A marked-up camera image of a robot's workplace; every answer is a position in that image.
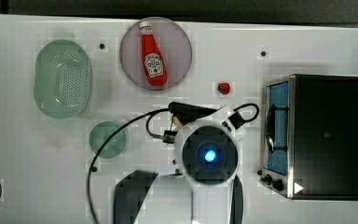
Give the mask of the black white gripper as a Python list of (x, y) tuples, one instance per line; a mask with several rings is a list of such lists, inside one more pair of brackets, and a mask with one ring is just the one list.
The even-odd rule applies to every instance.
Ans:
[(176, 116), (184, 124), (185, 129), (214, 127), (224, 131), (237, 131), (246, 123), (239, 110), (229, 106), (210, 108), (171, 102), (168, 109), (172, 116)]

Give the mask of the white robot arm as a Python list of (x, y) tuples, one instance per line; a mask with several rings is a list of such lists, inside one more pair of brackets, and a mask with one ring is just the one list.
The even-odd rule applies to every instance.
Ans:
[(183, 127), (172, 138), (179, 172), (136, 170), (115, 187), (113, 224), (242, 224), (243, 190), (235, 132), (241, 114), (172, 102)]

